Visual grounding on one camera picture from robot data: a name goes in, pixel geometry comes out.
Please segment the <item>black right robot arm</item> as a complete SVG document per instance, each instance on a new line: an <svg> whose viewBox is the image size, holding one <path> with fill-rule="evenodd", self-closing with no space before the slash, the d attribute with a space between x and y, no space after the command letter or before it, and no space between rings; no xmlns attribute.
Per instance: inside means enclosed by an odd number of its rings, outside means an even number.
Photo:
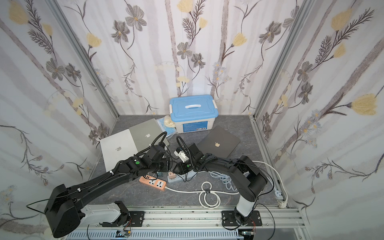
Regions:
<svg viewBox="0 0 384 240"><path fill-rule="evenodd" d="M188 148L178 147L175 155L181 160L172 170L175 174L185 175L194 171L196 173L218 172L229 176L240 194L234 210L235 219L244 225L251 218L259 195L268 183L268 178L250 158L241 156L237 159L225 159L211 153L204 154L195 144Z"/></svg>

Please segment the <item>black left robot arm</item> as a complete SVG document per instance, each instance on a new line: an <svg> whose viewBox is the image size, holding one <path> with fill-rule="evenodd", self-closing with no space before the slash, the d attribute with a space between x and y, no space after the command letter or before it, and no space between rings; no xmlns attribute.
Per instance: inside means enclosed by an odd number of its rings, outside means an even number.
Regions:
<svg viewBox="0 0 384 240"><path fill-rule="evenodd" d="M64 184L55 187L44 209L53 237L64 237L79 227L86 216L81 210L99 196L149 172L166 172L169 164L164 156L165 146L148 147L146 153L118 161L112 170L87 182L71 187Z"/></svg>

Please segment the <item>pink charger plug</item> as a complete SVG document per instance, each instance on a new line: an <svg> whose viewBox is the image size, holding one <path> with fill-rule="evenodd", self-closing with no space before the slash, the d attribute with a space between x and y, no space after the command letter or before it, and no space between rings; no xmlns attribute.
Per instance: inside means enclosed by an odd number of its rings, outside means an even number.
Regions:
<svg viewBox="0 0 384 240"><path fill-rule="evenodd" d="M177 175L175 174L175 173L173 173L173 172L169 172L168 173L168 178L170 179L170 180L173 180L173 179L175 179L177 177Z"/></svg>

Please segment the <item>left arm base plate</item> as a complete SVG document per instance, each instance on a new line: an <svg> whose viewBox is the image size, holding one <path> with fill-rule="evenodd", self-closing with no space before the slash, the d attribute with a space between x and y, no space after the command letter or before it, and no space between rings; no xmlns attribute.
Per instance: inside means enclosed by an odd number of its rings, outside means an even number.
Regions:
<svg viewBox="0 0 384 240"><path fill-rule="evenodd" d="M145 219L144 211L128 211L120 213L118 218L113 222L103 222L102 227L123 227L129 225L130 227L142 227Z"/></svg>

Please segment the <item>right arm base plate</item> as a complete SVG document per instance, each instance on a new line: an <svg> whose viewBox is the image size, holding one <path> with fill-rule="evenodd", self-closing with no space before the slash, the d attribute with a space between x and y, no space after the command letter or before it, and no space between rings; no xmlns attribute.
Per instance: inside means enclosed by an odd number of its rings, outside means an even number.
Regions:
<svg viewBox="0 0 384 240"><path fill-rule="evenodd" d="M248 217L244 217L235 210L222 211L222 223L224 227L245 227L256 226L261 227L263 225L259 211L253 211Z"/></svg>

